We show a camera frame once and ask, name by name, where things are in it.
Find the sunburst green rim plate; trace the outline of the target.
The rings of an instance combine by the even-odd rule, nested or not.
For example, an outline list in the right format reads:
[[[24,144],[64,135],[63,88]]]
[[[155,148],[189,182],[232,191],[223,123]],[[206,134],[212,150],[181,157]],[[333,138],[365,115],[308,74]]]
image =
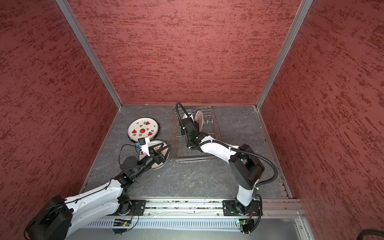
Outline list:
[[[202,110],[197,110],[195,113],[194,121],[198,124],[199,126],[199,131],[202,131],[203,124],[204,124],[204,115]]]

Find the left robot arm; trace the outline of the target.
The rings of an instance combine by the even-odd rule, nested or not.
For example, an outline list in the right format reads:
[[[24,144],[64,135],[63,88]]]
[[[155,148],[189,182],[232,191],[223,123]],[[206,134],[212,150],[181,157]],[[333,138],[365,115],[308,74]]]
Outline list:
[[[131,212],[129,191],[154,164],[167,161],[172,146],[163,142],[148,147],[139,160],[127,157],[120,163],[121,172],[95,189],[77,196],[57,195],[42,207],[24,230],[26,240],[64,240],[76,230],[107,215]]]

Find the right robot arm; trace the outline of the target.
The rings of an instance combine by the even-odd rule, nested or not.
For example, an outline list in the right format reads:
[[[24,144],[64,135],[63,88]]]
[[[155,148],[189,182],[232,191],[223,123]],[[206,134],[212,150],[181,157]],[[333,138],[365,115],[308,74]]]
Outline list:
[[[239,185],[234,208],[240,215],[248,215],[265,171],[260,157],[246,144],[229,145],[201,132],[191,117],[179,119],[179,125],[189,149],[213,155],[229,164]]]

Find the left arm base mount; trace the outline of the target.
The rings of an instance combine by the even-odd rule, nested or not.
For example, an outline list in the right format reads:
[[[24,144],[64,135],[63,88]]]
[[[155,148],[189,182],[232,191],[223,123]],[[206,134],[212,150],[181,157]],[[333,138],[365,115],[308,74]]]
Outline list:
[[[120,216],[131,216],[132,214],[143,216],[146,208],[146,200],[128,200],[120,204],[117,213]]]

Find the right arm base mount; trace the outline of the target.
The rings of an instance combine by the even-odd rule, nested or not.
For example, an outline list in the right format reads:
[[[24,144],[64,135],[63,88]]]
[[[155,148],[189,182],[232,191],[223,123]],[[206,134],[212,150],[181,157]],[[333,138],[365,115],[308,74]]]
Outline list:
[[[246,207],[237,200],[224,200],[222,205],[224,216],[263,216],[261,203],[258,200],[252,200]]]

